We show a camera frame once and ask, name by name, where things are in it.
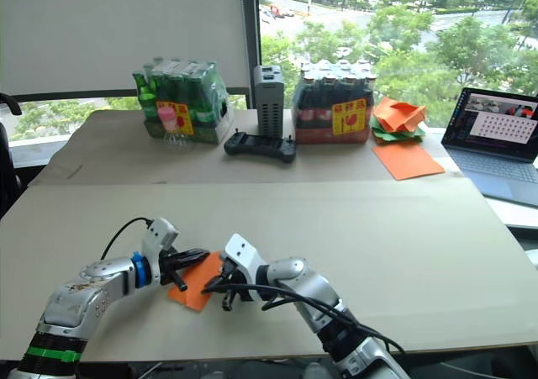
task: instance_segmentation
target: yellow label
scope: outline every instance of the yellow label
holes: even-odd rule
[[[177,127],[175,133],[181,133],[185,135],[194,135],[193,122],[191,120],[191,114],[188,112],[188,105],[175,102],[162,102],[157,101],[158,108],[169,107],[173,108],[176,112]]]
[[[357,99],[351,102],[333,105],[333,135],[342,135],[361,131],[366,126],[367,100]]]

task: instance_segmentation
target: orange cloth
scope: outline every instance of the orange cloth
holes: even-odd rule
[[[445,172],[445,169],[414,141],[379,145],[372,150],[396,180]]]
[[[388,133],[413,132],[425,120],[426,108],[384,97],[373,110],[373,115]]]
[[[181,292],[174,286],[168,292],[168,297],[172,301],[177,301],[201,312],[211,297],[210,293],[201,293],[201,291],[211,278],[220,274],[219,269],[222,266],[222,260],[220,260],[219,256],[220,252],[215,251],[208,255],[200,264],[186,271],[182,275],[182,279],[187,284],[188,289]]]

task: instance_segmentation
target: roller blind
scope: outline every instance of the roller blind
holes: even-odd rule
[[[156,55],[217,61],[248,87],[241,0],[1,0],[0,88],[12,95],[135,87]]]

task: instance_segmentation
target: laptop screen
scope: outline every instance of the laptop screen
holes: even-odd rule
[[[464,88],[442,144],[534,161],[538,97]]]

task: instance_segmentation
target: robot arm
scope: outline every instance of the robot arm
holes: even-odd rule
[[[20,366],[8,379],[74,378],[86,343],[111,303],[146,286],[174,282],[180,290],[187,289],[177,270],[199,263],[208,252],[178,253],[171,246],[177,235],[172,224],[157,218],[142,240],[142,254],[97,261],[58,286]]]
[[[252,245],[234,234],[224,249],[222,274],[208,283],[206,291],[221,292],[219,288],[222,288],[222,292],[226,292],[224,310],[232,309],[237,293],[242,301],[268,301],[264,307],[267,309],[276,297],[270,287],[282,289],[280,294],[284,296],[286,293],[298,294],[325,305],[322,312],[311,304],[294,302],[324,350],[331,356],[341,377],[409,379],[404,369],[374,338],[375,334],[382,336],[360,325],[329,282],[312,270],[305,259],[290,258],[268,264]],[[327,313],[329,309],[340,312],[340,315]]]

